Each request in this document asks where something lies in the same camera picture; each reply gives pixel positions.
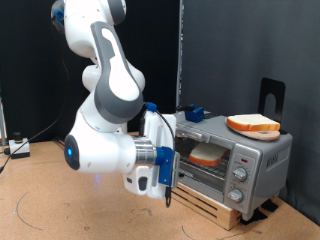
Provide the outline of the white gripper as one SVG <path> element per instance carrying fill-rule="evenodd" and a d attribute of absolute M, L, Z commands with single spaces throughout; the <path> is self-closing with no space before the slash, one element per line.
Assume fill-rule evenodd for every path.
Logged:
<path fill-rule="evenodd" d="M 170 200 L 177 186 L 176 117 L 147 111 L 143 120 L 143 133 L 133 137 L 136 160 L 133 169 L 123 175 L 124 186 L 137 195 Z"/>

